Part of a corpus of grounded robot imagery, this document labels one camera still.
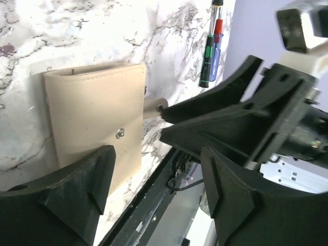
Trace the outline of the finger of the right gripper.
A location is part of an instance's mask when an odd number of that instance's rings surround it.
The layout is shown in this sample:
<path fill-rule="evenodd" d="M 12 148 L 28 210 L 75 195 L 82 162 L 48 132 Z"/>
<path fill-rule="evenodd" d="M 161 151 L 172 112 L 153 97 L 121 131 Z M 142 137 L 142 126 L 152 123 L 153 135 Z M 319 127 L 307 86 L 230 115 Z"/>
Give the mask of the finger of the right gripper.
<path fill-rule="evenodd" d="M 172 105 L 161 113 L 168 123 L 180 123 L 240 102 L 263 60 L 250 55 L 226 80 L 193 98 Z"/>
<path fill-rule="evenodd" d="M 161 132 L 160 141 L 200 159 L 203 147 L 211 147 L 236 164 L 265 163 L 277 135 L 276 103 L 241 103 L 192 117 L 194 110 L 169 107 L 162 118 L 172 126 Z"/>

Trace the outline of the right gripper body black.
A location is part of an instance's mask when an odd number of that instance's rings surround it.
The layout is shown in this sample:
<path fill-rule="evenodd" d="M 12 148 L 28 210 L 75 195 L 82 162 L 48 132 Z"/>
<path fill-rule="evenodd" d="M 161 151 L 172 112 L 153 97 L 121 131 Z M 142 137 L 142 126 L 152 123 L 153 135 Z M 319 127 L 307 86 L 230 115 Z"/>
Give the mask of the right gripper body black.
<path fill-rule="evenodd" d="M 327 113 L 310 98 L 313 76 L 274 64 L 253 96 L 242 104 L 241 165 L 266 162 L 272 154 L 327 166 Z"/>

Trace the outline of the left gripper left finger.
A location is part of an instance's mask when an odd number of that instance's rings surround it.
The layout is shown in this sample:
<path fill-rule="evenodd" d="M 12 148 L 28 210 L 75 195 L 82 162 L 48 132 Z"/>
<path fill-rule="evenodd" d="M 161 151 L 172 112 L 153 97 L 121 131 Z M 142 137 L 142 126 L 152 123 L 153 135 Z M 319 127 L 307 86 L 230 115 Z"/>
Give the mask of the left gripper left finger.
<path fill-rule="evenodd" d="M 1 192 L 1 245 L 93 245 L 105 211 L 115 149 Z"/>

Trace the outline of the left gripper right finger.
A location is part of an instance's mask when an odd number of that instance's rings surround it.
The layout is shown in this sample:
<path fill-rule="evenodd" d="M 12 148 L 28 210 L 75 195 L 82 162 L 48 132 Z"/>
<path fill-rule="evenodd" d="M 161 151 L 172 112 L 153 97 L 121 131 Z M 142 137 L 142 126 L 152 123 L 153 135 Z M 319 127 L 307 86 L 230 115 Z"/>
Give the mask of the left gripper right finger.
<path fill-rule="evenodd" d="M 327 193 L 281 186 L 210 147 L 200 161 L 219 245 L 327 245 Z"/>

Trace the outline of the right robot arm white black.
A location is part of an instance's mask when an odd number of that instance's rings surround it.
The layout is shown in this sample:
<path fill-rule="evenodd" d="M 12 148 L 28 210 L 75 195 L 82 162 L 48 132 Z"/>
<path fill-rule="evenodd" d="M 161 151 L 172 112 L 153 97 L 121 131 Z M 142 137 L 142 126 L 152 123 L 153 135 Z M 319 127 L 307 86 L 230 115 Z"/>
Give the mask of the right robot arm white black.
<path fill-rule="evenodd" d="M 285 158 L 327 167 L 327 113 L 317 108 L 315 78 L 281 64 L 264 70 L 253 95 L 242 101 L 262 60 L 250 55 L 211 90 L 164 109 L 170 123 L 160 140 L 195 158 L 211 147 L 234 163 L 262 171 L 283 186 L 327 191 L 327 179 Z"/>

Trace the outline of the black green screwdriver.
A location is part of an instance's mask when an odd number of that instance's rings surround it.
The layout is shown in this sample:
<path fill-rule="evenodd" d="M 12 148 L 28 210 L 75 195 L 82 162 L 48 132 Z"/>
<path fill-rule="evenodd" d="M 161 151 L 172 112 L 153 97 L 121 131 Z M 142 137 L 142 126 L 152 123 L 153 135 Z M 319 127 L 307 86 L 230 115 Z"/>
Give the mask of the black green screwdriver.
<path fill-rule="evenodd" d="M 213 52 L 214 52 L 213 51 L 214 50 L 214 40 L 215 40 L 214 31 L 215 31 L 216 20 L 221 15 L 222 6 L 223 6 L 223 0 L 213 0 L 212 1 L 210 28 L 209 28 L 209 32 L 207 35 L 206 48 L 204 51 L 201 74 L 200 74 L 200 81 L 199 81 L 199 86 L 202 88 L 209 87 L 210 74 L 211 74 L 211 61 L 212 61 L 212 56 L 213 56 Z"/>

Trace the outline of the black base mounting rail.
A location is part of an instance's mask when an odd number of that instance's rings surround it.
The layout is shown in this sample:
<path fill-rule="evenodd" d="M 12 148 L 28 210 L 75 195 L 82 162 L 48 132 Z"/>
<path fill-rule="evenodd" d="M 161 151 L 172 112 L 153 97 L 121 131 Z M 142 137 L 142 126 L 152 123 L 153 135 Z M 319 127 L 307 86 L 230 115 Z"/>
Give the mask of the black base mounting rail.
<path fill-rule="evenodd" d="M 189 245 L 203 194 L 199 160 L 172 148 L 100 245 Z"/>

